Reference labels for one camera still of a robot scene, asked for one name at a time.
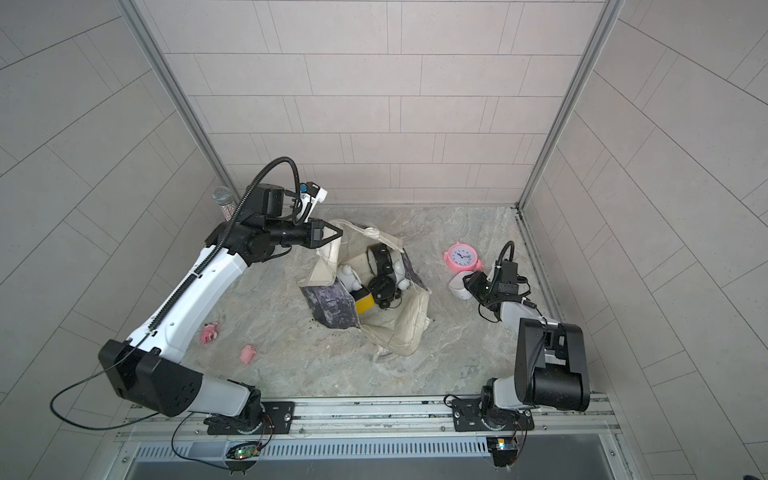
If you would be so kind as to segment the small white alarm clock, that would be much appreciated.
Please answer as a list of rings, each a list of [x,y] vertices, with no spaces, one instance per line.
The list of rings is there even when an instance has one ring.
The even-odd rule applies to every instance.
[[[473,275],[472,271],[464,271],[456,274],[448,283],[448,289],[452,295],[460,300],[473,299],[473,294],[465,286],[464,280]]]

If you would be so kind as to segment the pink alarm clock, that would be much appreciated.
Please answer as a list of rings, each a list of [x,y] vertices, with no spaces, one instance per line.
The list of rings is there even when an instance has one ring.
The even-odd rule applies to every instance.
[[[470,245],[456,242],[443,254],[447,267],[454,273],[481,271],[483,264],[477,251]]]

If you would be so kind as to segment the beige canvas tote bag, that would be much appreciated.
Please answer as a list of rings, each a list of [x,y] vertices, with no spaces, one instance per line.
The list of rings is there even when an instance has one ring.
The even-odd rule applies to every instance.
[[[299,282],[312,318],[328,329],[358,329],[379,357],[413,355],[430,325],[431,292],[414,271],[403,241],[372,225],[336,219],[334,240],[317,250]]]

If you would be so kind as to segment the yellow rectangular alarm clock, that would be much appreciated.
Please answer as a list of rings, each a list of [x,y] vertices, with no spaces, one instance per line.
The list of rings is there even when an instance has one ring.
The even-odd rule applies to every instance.
[[[376,306],[372,294],[365,288],[354,291],[351,293],[351,295],[355,301],[355,311],[358,316],[364,314]]]

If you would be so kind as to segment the white twin-bell alarm clock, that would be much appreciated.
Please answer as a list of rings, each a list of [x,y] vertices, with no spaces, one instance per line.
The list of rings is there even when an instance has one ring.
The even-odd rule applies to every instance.
[[[396,287],[399,291],[405,292],[410,289],[412,282],[407,277],[403,254],[399,250],[393,249],[390,251],[390,257]]]

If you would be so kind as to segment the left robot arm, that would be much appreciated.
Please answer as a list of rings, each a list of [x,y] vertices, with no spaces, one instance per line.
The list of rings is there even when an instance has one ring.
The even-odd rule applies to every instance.
[[[219,224],[193,268],[166,301],[122,342],[109,340],[98,358],[116,395],[166,417],[206,413],[226,433],[261,428],[260,391],[182,365],[193,338],[227,288],[254,263],[275,258],[275,248],[319,249],[342,229],[320,219],[295,224],[260,219],[253,225]]]

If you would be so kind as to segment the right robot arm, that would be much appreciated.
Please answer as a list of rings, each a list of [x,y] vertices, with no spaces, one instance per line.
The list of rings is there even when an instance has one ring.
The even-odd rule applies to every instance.
[[[514,372],[492,378],[480,393],[477,412],[487,430],[530,430],[527,418],[535,407],[584,412],[590,387],[584,335],[580,327],[546,317],[521,290],[520,275],[481,271],[462,279],[464,288],[497,323],[518,327]]]

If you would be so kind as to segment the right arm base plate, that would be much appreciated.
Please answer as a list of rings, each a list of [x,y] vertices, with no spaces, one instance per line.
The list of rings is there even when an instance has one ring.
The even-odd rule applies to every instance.
[[[457,432],[520,432],[535,428],[528,410],[505,410],[481,396],[446,395],[443,403],[452,411]]]

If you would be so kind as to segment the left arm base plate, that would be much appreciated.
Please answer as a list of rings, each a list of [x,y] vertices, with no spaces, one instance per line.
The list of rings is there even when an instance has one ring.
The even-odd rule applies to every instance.
[[[290,432],[295,402],[267,401],[247,405],[235,417],[213,414],[203,423],[209,435],[282,435]]]

